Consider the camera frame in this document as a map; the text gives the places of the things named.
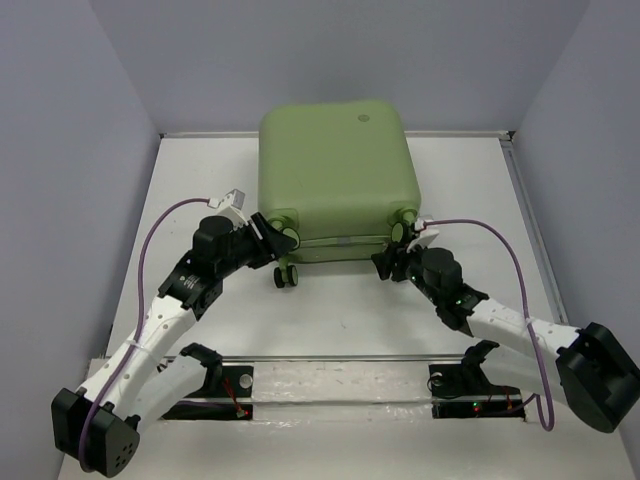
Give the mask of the green hard-shell suitcase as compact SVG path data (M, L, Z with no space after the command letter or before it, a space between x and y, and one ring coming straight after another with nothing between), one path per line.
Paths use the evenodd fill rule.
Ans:
M369 261L410 241L421 191L399 113L376 99L284 105L258 131L258 210L296 242L274 283L297 267Z

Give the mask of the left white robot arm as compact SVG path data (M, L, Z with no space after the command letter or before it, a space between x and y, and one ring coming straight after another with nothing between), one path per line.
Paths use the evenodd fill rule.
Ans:
M163 372L168 350L220 297L237 270L259 269L289 254L294 238L259 213L208 216L149 304L141 303L136 326L102 367L74 390L54 397L54 444L86 472L106 478L130 462L147 424L186 395L209 395L221 383L218 354L200 344L183 349Z

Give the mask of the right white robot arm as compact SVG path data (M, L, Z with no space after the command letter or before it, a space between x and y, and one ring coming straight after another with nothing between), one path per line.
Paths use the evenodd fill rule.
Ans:
M592 429L614 432L639 400L639 368L609 328L526 317L472 288L444 248L393 243L372 255L378 276L408 281L449 329L478 339L480 353L460 368L462 384L482 392L513 386L566 405Z

